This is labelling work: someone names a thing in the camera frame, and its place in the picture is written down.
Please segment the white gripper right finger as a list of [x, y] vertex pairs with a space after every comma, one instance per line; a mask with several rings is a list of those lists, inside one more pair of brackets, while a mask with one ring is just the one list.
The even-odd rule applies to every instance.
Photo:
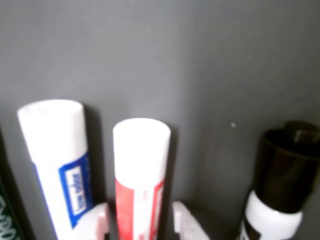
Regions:
[[180, 240], [210, 240], [189, 209], [180, 201], [172, 203], [174, 232]]

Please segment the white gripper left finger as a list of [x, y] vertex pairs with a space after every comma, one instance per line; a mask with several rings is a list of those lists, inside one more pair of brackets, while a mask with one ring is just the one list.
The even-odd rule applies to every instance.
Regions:
[[109, 204], [101, 203], [88, 212], [89, 240], [104, 240], [110, 232]]

